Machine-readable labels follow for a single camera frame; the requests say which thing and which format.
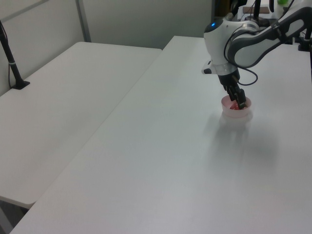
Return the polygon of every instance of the pink cup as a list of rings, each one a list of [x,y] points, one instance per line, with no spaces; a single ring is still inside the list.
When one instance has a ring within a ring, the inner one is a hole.
[[[247,108],[244,110],[232,110],[230,107],[235,103],[236,101],[231,101],[230,97],[227,95],[221,100],[222,104],[222,110],[223,113],[229,117],[233,118],[242,118],[246,116],[250,112],[250,106],[252,105],[252,102],[248,97],[246,97],[246,106]]]

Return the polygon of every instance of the white table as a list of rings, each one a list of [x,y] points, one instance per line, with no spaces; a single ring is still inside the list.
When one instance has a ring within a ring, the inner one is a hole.
[[[174,37],[12,234],[311,233],[309,56],[266,55],[231,119],[204,39]]]
[[[160,52],[80,42],[0,97],[0,200],[31,207]]]

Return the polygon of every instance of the white robotic arm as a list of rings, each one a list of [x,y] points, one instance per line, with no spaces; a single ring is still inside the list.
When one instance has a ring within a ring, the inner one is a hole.
[[[268,52],[304,29],[312,28],[312,0],[295,0],[287,13],[270,27],[260,30],[256,21],[231,21],[227,16],[209,24],[205,30],[206,47],[211,55],[202,70],[217,74],[220,83],[245,107],[245,93],[240,89],[238,68],[255,66]]]

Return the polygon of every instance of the black cable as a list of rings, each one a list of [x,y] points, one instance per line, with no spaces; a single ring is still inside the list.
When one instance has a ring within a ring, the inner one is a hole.
[[[236,64],[236,63],[231,62],[231,61],[226,57],[226,48],[227,48],[227,46],[228,46],[230,40],[231,40],[232,37],[234,36],[234,33],[235,33],[239,28],[241,28],[242,26],[238,27],[238,28],[232,33],[232,35],[230,36],[230,38],[229,38],[228,41],[226,42],[226,44],[225,44],[225,46],[224,46],[224,50],[223,50],[223,56],[224,56],[224,58],[226,59],[226,61],[227,61],[228,63],[232,64],[233,66],[238,67],[238,68],[240,68],[240,69],[243,69],[243,70],[245,70],[245,71],[247,71],[247,72],[250,72],[250,73],[254,74],[255,80],[254,80],[253,82],[249,83],[249,84],[242,84],[242,83],[240,83],[240,82],[237,82],[238,84],[240,84],[240,85],[242,85],[242,86],[249,86],[249,85],[252,85],[252,84],[254,84],[254,83],[256,83],[256,82],[258,81],[258,75],[257,75],[255,72],[253,72],[253,71],[251,71],[251,70],[249,70],[249,69],[247,69],[247,68],[245,68],[245,67],[242,67],[242,66],[240,66],[240,65],[238,65],[238,64]],[[264,29],[261,29],[261,30],[258,30],[258,31],[254,31],[254,32],[243,32],[241,35],[243,35],[243,34],[251,34],[251,35],[254,35],[254,34],[256,34],[256,33],[262,32],[263,30],[264,30]]]
[[[250,19],[252,18],[252,11],[253,11],[254,5],[255,5],[255,1],[254,1],[253,5],[252,5],[252,9],[250,10]]]
[[[2,23],[1,23],[1,21],[0,21],[0,24],[1,24],[1,28],[2,28],[2,30],[3,30],[3,32],[4,32],[4,35],[5,35],[5,39],[8,41],[8,36],[7,36],[7,34],[6,34],[6,31],[5,31],[5,29],[4,29],[4,27],[3,27]]]
[[[290,9],[290,7],[292,6],[294,0],[292,0],[292,2],[289,4],[289,6],[287,7],[287,9],[284,11],[284,13],[282,14],[282,16],[278,19],[280,20],[282,17],[284,17],[284,15],[286,15],[286,13],[288,12],[288,10]]]
[[[9,72],[8,72],[8,80],[9,80],[9,87],[10,89],[12,89],[11,82],[10,82],[10,65],[9,65]]]
[[[255,5],[255,1],[254,1],[253,5],[248,9],[248,11],[250,11],[250,17],[252,16],[252,11],[253,11],[254,5]]]

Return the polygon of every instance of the floor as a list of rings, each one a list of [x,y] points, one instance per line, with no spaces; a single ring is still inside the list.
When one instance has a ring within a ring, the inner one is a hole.
[[[0,201],[0,234],[9,234],[27,211],[25,208]]]

